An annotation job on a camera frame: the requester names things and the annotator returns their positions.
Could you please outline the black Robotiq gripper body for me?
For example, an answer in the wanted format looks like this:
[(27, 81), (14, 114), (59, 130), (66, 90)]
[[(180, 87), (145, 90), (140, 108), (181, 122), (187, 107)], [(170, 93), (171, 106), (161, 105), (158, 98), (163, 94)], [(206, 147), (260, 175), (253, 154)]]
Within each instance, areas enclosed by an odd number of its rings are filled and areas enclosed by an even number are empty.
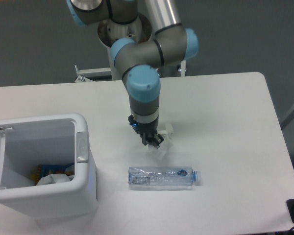
[(140, 123), (138, 121), (136, 121), (134, 119), (133, 115), (130, 115), (128, 117), (128, 121), (129, 121), (129, 125), (132, 126), (132, 128), (134, 129), (134, 131), (139, 134), (139, 135), (143, 135), (143, 134), (152, 134), (155, 135), (157, 134), (157, 127), (158, 127), (158, 121), (159, 121), (159, 117), (157, 117), (154, 121), (152, 122), (148, 122), (148, 123)]

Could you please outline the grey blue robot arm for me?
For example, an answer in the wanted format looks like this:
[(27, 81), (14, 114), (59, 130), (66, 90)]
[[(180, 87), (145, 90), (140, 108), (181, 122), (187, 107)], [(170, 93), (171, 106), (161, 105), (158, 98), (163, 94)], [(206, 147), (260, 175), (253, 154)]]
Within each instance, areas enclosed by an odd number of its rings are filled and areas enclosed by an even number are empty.
[(185, 28), (173, 0), (148, 0), (151, 35), (142, 41), (144, 16), (136, 0), (69, 0), (77, 25), (106, 23), (102, 43), (110, 49), (113, 78), (121, 80), (129, 96), (129, 124), (144, 145), (159, 147), (157, 132), (161, 83), (160, 67), (197, 55), (196, 33)]

